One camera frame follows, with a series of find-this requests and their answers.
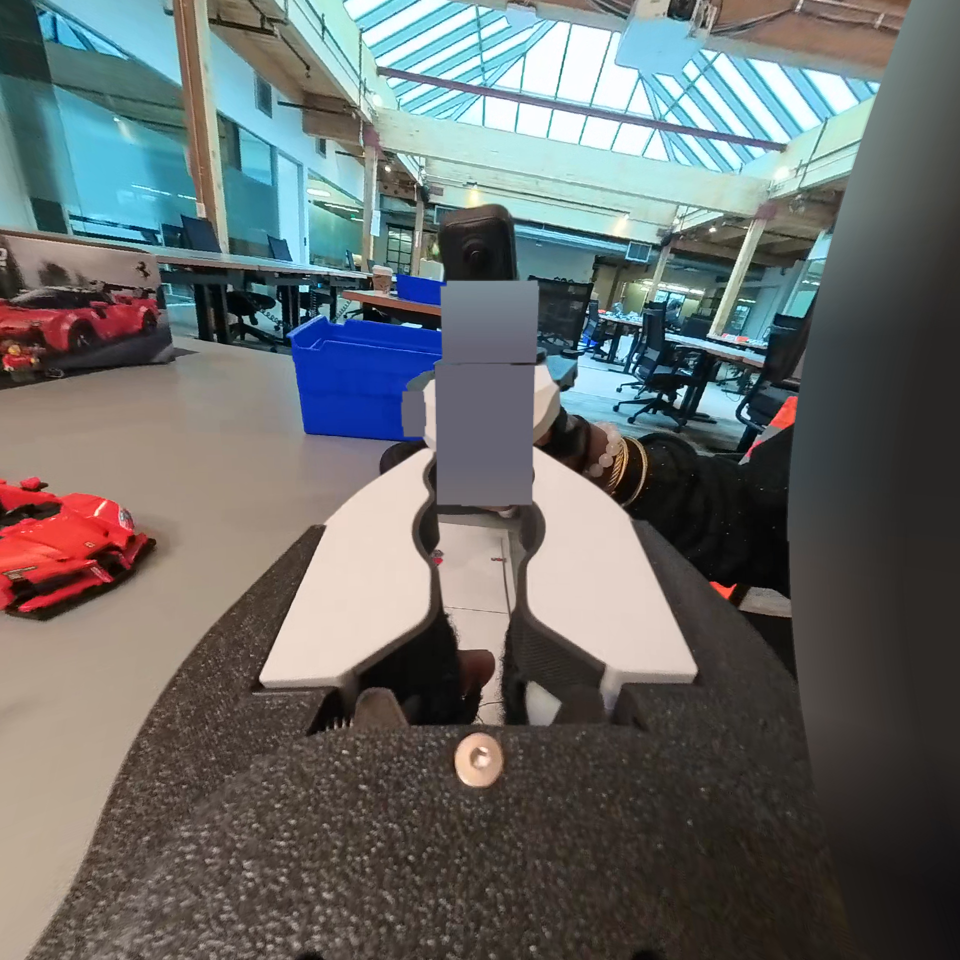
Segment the person's right forearm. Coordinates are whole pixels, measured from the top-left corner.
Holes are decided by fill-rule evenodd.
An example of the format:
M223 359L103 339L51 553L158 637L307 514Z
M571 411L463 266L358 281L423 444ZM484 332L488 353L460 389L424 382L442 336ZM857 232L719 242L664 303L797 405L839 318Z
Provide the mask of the person's right forearm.
M738 463L666 434L639 438L650 456L640 497L625 512L648 523L702 576L790 596L787 534L794 429Z

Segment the white ceiling unit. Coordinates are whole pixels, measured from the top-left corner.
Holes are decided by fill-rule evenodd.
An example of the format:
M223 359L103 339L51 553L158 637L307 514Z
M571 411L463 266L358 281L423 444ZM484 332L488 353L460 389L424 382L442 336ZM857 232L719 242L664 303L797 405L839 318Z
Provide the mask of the white ceiling unit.
M719 4L709 1L634 1L615 65L650 76L681 75L705 48L719 10Z

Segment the lego set box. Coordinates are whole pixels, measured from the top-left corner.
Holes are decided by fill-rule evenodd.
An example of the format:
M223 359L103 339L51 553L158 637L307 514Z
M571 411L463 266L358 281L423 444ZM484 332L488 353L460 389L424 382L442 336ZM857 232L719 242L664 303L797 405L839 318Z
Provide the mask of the lego set box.
M3 391L175 357L153 254L2 230Z

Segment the red lego car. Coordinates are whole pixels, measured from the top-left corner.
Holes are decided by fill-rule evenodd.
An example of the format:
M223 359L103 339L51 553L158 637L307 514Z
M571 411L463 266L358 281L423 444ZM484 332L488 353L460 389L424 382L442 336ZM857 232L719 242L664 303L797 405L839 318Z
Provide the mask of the red lego car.
M156 548L131 513L102 496L58 496L38 477L1 481L1 609L46 620L131 577Z

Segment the black mesh office chair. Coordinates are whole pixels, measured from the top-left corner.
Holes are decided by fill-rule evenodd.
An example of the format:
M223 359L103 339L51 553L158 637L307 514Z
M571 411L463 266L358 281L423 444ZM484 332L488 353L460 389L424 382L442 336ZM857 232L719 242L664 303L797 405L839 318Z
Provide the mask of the black mesh office chair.
M577 359L594 294L593 282L577 282L534 275L538 291L536 343L548 355Z

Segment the brown wooden desk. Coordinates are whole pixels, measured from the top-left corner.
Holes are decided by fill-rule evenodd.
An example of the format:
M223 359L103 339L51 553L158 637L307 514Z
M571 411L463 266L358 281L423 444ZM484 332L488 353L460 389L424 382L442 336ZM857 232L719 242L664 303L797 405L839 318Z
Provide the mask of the brown wooden desk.
M419 303L373 290L343 290L341 296L359 308L358 316L363 321L425 330L441 329L441 307L438 304Z

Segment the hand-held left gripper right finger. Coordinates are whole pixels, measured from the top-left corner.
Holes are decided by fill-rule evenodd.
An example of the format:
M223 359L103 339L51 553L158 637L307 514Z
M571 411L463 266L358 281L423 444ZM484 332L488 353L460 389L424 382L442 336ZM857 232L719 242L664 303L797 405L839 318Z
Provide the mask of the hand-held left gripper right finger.
M612 712L631 685L688 686L698 667L639 529L587 478L533 455L506 632L506 712Z

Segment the long office desk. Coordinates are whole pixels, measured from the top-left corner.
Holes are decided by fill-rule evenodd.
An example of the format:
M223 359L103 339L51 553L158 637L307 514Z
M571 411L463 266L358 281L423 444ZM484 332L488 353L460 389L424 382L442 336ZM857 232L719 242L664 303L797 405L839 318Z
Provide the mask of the long office desk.
M244 336L247 335L276 353L289 347L290 332L301 324L301 290L317 286L326 288L332 316L336 317L340 296L347 291L367 291L373 287L373 275L366 270L305 266L291 261L150 246L109 238L69 236L67 240L90 249L111 249L153 257L160 269L161 284L188 286L191 289L198 339L221 345L244 346ZM250 324L240 319L230 319L228 292L246 290L252 284L271 287L278 295L281 333L276 337L256 333Z

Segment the white office desk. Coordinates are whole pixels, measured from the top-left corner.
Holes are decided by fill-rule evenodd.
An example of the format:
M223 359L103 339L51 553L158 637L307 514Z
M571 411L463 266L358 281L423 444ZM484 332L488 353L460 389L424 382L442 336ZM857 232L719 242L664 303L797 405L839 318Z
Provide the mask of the white office desk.
M630 374L629 381L622 383L618 392L623 390L633 390L630 397L622 397L618 400L632 400L637 394L635 369L638 363L637 352L642 350L643 319L617 316L614 313L603 311L594 325L594 329L589 337L584 338L584 343L593 348L595 358L600 358L608 363L614 363L618 358L618 346L620 340L631 335L630 351L623 365L625 374ZM675 332L667 331L669 342L682 346L689 346L700 349L708 354L718 358L719 364L716 372L712 375L711 383L717 370L721 365L730 365L745 371L748 376L757 375L763 366L766 347L763 344L753 343L744 338L725 338L725 337L691 337ZM628 407L637 411L636 406L623 406L621 410Z

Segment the person's left hand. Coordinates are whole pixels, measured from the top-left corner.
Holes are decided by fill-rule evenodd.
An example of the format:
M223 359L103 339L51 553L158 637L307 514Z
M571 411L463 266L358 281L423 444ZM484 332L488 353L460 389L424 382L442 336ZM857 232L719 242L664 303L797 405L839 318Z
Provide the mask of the person's left hand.
M486 685L495 676L498 666L495 655L485 649L460 650L458 662L462 698L479 698Z

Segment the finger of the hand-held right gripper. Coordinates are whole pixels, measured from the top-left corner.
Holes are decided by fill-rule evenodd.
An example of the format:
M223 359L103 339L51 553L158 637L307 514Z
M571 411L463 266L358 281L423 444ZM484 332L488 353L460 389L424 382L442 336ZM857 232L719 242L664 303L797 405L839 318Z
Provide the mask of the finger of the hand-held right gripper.
M419 374L407 384L407 439L423 441L436 450L437 395L435 369Z
M534 446L546 443L560 407L560 387L547 365L534 366Z

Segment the lego instruction booklet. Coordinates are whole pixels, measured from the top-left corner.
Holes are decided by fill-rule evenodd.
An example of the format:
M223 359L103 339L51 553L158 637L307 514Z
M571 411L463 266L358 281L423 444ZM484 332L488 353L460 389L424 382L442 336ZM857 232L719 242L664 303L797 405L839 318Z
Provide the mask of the lego instruction booklet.
M522 558L519 522L504 512L443 513L438 518L442 606L465 650L503 656Z

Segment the black quilted cushion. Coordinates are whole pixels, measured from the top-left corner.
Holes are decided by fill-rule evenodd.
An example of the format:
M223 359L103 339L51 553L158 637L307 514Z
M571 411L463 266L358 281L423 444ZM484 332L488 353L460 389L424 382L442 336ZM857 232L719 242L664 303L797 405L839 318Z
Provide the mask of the black quilted cushion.
M403 440L389 446L378 464L379 476L399 470L402 476L427 478L431 485L435 474L435 451L424 440Z

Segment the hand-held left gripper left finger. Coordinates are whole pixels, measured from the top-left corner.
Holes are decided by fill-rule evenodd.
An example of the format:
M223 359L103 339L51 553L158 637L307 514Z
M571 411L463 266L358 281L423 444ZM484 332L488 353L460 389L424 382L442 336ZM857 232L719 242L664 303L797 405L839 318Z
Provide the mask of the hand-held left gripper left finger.
M330 516L260 670L264 690L357 690L441 611L421 535L433 463L417 451Z

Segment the gold bangles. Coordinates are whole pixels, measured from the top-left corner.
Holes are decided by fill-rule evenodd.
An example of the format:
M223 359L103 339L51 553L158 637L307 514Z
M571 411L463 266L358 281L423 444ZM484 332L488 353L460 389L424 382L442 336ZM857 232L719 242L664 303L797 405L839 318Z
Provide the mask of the gold bangles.
M642 441L633 437L618 439L604 489L622 509L627 510L640 498L650 464L649 452Z

